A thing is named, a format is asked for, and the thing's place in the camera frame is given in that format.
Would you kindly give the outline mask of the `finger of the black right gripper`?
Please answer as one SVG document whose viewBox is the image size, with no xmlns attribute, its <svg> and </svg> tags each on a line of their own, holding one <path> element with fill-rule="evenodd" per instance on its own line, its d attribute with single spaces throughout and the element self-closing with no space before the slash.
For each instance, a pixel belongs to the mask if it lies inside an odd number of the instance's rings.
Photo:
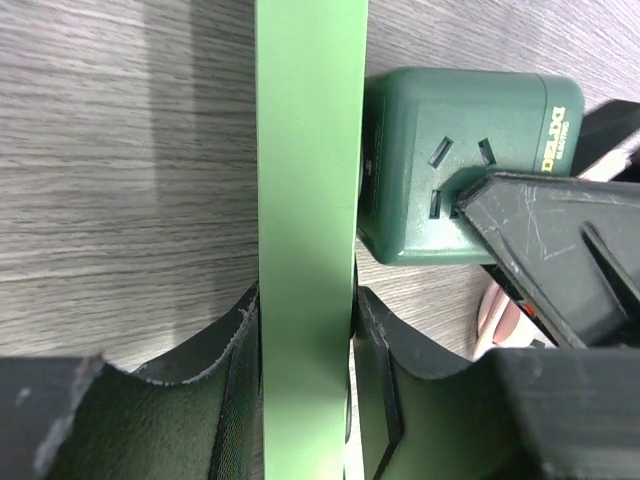
<svg viewBox="0 0 640 480">
<path fill-rule="evenodd" d="M 638 102 L 614 99 L 594 108 L 583 118 L 570 175 L 582 174 L 638 131 Z"/>
<path fill-rule="evenodd" d="M 457 210 L 557 345 L 639 345 L 639 186 L 496 173 Z"/>
</svg>

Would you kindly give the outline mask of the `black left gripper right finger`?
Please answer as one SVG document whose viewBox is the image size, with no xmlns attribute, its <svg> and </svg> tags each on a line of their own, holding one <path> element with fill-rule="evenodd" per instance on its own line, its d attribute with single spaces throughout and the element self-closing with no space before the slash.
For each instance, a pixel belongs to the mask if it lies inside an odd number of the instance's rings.
<svg viewBox="0 0 640 480">
<path fill-rule="evenodd" d="M 369 288 L 354 308 L 369 479 L 635 479 L 639 354 L 494 349 L 471 362 Z"/>
</svg>

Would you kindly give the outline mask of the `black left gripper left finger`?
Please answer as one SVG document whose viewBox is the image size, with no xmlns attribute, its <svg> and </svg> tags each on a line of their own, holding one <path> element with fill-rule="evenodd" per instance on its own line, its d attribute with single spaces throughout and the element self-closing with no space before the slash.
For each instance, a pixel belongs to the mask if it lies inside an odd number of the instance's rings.
<svg viewBox="0 0 640 480">
<path fill-rule="evenodd" d="M 99 355 L 3 357 L 5 479 L 247 479 L 261 382 L 259 290 L 137 370 Z"/>
</svg>

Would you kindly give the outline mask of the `dark green cube adapter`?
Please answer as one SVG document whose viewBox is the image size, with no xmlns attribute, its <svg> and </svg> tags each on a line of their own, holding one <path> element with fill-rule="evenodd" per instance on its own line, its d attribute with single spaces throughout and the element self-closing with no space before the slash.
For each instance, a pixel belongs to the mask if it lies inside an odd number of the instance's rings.
<svg viewBox="0 0 640 480">
<path fill-rule="evenodd" d="M 535 73 L 401 67 L 364 86 L 357 231 L 381 264 L 491 262 L 459 216 L 493 172 L 566 176 L 584 115 L 579 85 Z"/>
</svg>

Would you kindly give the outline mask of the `green power strip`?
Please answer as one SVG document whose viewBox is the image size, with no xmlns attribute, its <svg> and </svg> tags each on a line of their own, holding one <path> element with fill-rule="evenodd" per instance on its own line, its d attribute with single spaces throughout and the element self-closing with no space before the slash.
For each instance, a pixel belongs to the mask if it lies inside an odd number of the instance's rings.
<svg viewBox="0 0 640 480">
<path fill-rule="evenodd" d="M 343 475 L 368 5 L 255 5 L 264 473 Z"/>
</svg>

